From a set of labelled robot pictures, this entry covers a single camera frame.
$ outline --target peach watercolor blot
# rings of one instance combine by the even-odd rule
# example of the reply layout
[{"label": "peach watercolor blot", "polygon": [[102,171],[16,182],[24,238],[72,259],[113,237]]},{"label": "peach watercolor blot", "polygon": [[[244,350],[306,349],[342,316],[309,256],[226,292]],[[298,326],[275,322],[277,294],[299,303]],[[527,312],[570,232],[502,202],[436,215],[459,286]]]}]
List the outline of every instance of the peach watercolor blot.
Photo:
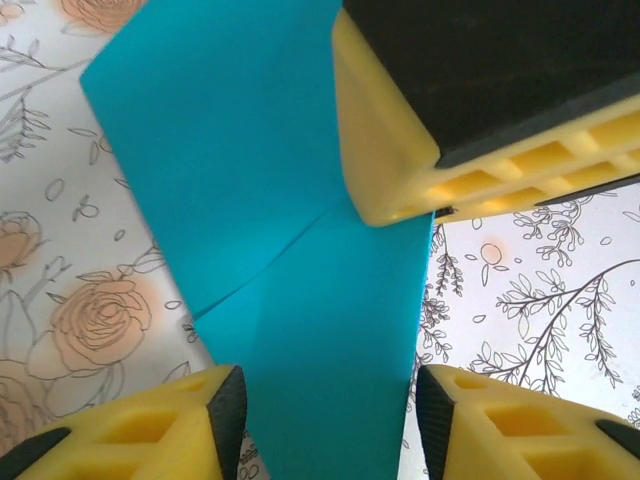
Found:
[{"label": "peach watercolor blot", "polygon": [[53,0],[73,22],[102,33],[116,33],[146,0]]}]

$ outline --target orange rose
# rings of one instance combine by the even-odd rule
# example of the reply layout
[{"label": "orange rose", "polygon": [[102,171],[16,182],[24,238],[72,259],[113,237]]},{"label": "orange rose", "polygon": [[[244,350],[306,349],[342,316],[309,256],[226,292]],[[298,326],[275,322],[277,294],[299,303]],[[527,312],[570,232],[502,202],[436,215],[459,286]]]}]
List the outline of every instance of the orange rose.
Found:
[{"label": "orange rose", "polygon": [[22,363],[0,360],[0,456],[48,423],[45,394]]},{"label": "orange rose", "polygon": [[145,0],[60,0],[71,17],[87,27],[115,33],[140,9]]},{"label": "orange rose", "polygon": [[0,276],[22,266],[40,245],[40,225],[35,218],[26,212],[0,215]]},{"label": "orange rose", "polygon": [[97,370],[123,360],[150,326],[149,306],[135,291],[135,283],[104,279],[107,275],[83,275],[89,283],[53,312],[53,342],[71,372]]}]

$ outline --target black top surface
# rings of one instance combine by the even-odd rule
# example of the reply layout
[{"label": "black top surface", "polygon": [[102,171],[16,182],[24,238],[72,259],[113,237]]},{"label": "black top surface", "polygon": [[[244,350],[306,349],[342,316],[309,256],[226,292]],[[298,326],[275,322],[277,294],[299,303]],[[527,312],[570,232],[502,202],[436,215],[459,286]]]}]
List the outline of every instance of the black top surface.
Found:
[{"label": "black top surface", "polygon": [[640,0],[344,0],[441,148],[471,160],[640,92]]}]

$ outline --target yellow foam block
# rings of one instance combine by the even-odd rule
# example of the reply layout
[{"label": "yellow foam block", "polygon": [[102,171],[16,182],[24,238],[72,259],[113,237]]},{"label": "yellow foam block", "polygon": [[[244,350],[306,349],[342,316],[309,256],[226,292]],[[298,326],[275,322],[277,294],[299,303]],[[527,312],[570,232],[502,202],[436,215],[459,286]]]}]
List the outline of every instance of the yellow foam block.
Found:
[{"label": "yellow foam block", "polygon": [[[239,391],[230,396],[221,390],[232,372],[237,375],[239,370],[214,367],[48,425],[36,435],[61,427],[71,432],[18,479],[235,480],[246,398],[242,379]],[[232,433],[234,441],[239,435],[233,474],[218,458],[225,439],[217,438],[216,443],[215,416],[207,408],[220,393],[228,395],[223,403],[232,402],[226,418],[221,412],[222,421],[238,413],[242,417],[235,419],[237,431]],[[236,448],[223,447],[227,452]]]},{"label": "yellow foam block", "polygon": [[436,141],[345,10],[334,26],[333,50],[343,172],[369,225],[446,207],[455,213],[439,221],[525,210],[640,172],[640,95],[436,168]]},{"label": "yellow foam block", "polygon": [[[596,425],[633,428],[621,418],[452,367],[420,373],[417,411],[432,480],[640,478],[640,461]],[[448,428],[442,471],[433,450]]]}]

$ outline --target rectangular hole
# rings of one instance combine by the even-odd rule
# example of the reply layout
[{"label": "rectangular hole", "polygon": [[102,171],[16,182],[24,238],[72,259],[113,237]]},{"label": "rectangular hole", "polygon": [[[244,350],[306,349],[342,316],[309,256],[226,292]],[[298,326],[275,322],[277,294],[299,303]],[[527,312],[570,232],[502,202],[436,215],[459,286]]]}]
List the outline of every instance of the rectangular hole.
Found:
[{"label": "rectangular hole", "polygon": [[568,430],[546,410],[528,406],[505,406],[485,412],[505,437],[565,435]]},{"label": "rectangular hole", "polygon": [[595,451],[568,448],[565,451],[525,454],[525,460],[542,480],[615,480],[622,478]]},{"label": "rectangular hole", "polygon": [[541,147],[511,157],[511,162],[525,175],[538,173],[557,167],[559,163],[575,157],[559,142],[551,142]]},{"label": "rectangular hole", "polygon": [[460,197],[496,187],[501,183],[502,182],[496,177],[478,170],[441,183],[431,188],[427,192],[427,195],[435,195],[443,200],[459,200]]},{"label": "rectangular hole", "polygon": [[640,137],[640,111],[593,127],[591,136],[605,148],[623,145]]},{"label": "rectangular hole", "polygon": [[100,443],[155,443],[169,430],[178,414],[172,410],[135,410],[114,419]]},{"label": "rectangular hole", "polygon": [[536,203],[546,200],[547,197],[548,195],[537,188],[529,187],[489,200],[485,202],[485,206],[494,212],[506,211],[511,208],[523,209],[525,207],[532,207]]},{"label": "rectangular hole", "polygon": [[564,179],[569,182],[573,188],[578,190],[600,185],[622,176],[624,176],[624,174],[620,173],[618,169],[609,162],[598,163],[597,165],[591,165],[577,172],[563,175]]}]

